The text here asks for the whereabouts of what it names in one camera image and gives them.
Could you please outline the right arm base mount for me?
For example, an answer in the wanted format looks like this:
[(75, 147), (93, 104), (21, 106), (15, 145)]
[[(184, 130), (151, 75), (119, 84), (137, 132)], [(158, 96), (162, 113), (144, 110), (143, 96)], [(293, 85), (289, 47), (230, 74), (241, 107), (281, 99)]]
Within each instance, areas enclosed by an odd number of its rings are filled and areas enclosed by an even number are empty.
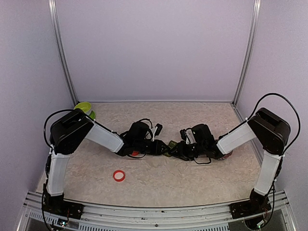
[(266, 210), (271, 210), (270, 202), (264, 202), (262, 205), (259, 202), (251, 202), (250, 200), (232, 203), (229, 205), (231, 216), (233, 219), (252, 216), (263, 213)]

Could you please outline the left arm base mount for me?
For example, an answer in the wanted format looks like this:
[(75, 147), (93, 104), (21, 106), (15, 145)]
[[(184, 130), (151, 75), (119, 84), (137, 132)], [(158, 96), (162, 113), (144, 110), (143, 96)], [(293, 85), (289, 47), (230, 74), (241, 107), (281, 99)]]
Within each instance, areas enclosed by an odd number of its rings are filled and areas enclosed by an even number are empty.
[(81, 219), (83, 213), (83, 204), (69, 201), (53, 201), (43, 203), (43, 211), (50, 214), (59, 215), (66, 218)]

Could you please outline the green weekly pill organizer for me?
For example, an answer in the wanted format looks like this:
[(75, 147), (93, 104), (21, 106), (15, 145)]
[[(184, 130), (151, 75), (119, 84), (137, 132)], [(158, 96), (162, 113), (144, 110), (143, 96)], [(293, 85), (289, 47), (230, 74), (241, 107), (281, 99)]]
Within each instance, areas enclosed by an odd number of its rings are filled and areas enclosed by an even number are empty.
[(169, 143), (168, 143), (168, 150), (167, 150), (167, 152), (165, 152), (164, 153), (164, 155), (166, 156), (166, 157), (171, 157), (169, 154), (168, 154), (168, 151), (170, 150), (170, 149), (177, 149), (177, 147), (178, 147), (178, 143), (177, 142), (175, 142), (175, 141), (170, 141)]

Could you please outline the orange bottle cap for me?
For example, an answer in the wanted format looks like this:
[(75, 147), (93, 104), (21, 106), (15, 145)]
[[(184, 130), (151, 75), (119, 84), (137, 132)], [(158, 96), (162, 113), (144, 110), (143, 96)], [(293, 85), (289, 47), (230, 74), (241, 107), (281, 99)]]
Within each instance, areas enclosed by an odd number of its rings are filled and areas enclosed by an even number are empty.
[(117, 182), (122, 182), (125, 179), (125, 177), (126, 177), (126, 174), (122, 170), (116, 170), (113, 173), (113, 179)]

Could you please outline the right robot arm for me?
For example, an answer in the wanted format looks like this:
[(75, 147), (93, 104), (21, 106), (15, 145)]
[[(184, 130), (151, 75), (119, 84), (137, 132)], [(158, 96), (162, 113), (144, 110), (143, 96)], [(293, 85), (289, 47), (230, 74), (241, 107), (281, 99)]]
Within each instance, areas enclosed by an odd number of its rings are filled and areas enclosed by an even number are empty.
[(259, 141), (263, 148), (261, 170), (246, 203), (247, 211), (252, 214), (264, 207), (281, 171), (285, 152), (294, 143), (289, 141), (289, 123), (264, 107), (255, 107), (248, 118), (218, 139), (214, 138), (206, 124), (183, 129), (180, 134), (182, 140), (168, 153), (184, 161), (195, 161), (205, 155), (209, 164), (213, 159), (228, 156), (251, 140)]

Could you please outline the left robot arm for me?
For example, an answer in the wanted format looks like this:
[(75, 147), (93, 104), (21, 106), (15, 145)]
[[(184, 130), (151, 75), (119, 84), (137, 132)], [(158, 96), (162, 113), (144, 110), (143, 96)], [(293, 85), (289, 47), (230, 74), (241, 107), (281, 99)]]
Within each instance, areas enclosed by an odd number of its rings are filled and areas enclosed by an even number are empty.
[(134, 122), (129, 130), (118, 134), (81, 109), (63, 109), (62, 112), (65, 115), (51, 125), (50, 138), (45, 140), (50, 155), (46, 163), (44, 192), (50, 197), (49, 207), (57, 214), (67, 210), (63, 197), (68, 160), (84, 140), (94, 142), (118, 156), (133, 157), (134, 152), (142, 156), (162, 155), (170, 149), (162, 140), (156, 139), (162, 125), (146, 124), (146, 118)]

